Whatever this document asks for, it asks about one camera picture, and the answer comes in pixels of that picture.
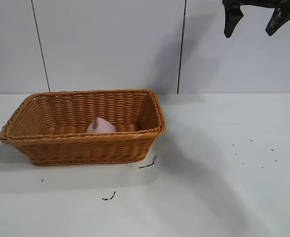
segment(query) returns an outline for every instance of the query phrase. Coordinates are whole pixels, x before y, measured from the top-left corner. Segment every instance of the woven texture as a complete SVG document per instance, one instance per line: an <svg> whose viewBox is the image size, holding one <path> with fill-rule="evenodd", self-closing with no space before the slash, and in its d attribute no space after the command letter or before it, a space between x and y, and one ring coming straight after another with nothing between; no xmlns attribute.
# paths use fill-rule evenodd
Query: woven texture
<svg viewBox="0 0 290 237"><path fill-rule="evenodd" d="M95 118L115 133L85 133ZM0 140L34 165L129 163L143 160L166 125L149 90L48 92L29 96L11 116Z"/></svg>

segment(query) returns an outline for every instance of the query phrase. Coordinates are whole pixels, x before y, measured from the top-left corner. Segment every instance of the basket rim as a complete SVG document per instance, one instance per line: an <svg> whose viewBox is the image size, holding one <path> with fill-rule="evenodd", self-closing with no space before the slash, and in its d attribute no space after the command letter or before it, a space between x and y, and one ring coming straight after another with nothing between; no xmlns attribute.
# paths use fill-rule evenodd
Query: basket rim
<svg viewBox="0 0 290 237"><path fill-rule="evenodd" d="M154 100L154 106L158 111L158 126L153 129L139 130L135 132L114 132L114 133L70 133L63 135L31 135L31 136L10 136L8 134L9 128L15 124L17 117L20 115L21 111L26 109L29 103L39 96L57 96L57 95L79 95L79 94L107 94L107 93L120 93L120 92L141 92L149 94ZM162 114L162 110L159 104L158 96L151 90L148 89L115 89L115 90L87 90L87 91L58 91L58 92L42 92L36 93L28 96L21 105L16 109L7 123L2 127L0 132L0 140L7 144L56 144L56 143L69 143L71 140L73 142L91 142L91 141L108 141L111 137L112 141L122 140L134 140L136 138L153 138L156 137L166 130L166 124Z"/></svg>

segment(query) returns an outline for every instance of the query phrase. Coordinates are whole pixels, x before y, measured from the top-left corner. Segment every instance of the black speck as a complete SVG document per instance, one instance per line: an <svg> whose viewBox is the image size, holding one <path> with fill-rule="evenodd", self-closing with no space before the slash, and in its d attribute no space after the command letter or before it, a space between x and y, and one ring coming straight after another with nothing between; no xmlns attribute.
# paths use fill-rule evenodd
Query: black speck
<svg viewBox="0 0 290 237"><path fill-rule="evenodd" d="M153 162L151 164L148 164L146 166L139 167L139 169L143 169L143 168L150 167L150 166L154 165L155 162L156 162L156 159L157 159L157 156L154 156L153 157Z"/></svg>
<svg viewBox="0 0 290 237"><path fill-rule="evenodd" d="M114 198L115 194L116 194L116 192L113 193L112 197L110 197L110 198L103 198L102 200L103 201L112 200Z"/></svg>

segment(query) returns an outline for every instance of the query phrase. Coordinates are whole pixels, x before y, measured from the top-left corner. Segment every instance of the pink toy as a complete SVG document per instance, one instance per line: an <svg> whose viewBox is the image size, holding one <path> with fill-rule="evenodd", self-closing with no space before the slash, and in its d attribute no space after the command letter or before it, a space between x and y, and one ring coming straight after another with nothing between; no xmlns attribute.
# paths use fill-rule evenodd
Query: pink toy
<svg viewBox="0 0 290 237"><path fill-rule="evenodd" d="M87 128L86 132L112 133L115 127L103 118L96 118Z"/></svg>

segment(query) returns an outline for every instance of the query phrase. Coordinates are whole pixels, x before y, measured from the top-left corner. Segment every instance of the white table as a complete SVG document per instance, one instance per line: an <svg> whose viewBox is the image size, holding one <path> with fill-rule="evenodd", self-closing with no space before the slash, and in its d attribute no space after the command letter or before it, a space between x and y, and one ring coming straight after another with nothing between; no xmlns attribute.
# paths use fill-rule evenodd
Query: white table
<svg viewBox="0 0 290 237"><path fill-rule="evenodd" d="M26 96L0 95L0 129ZM0 143L0 237L290 237L290 94L161 103L139 163L36 167Z"/></svg>

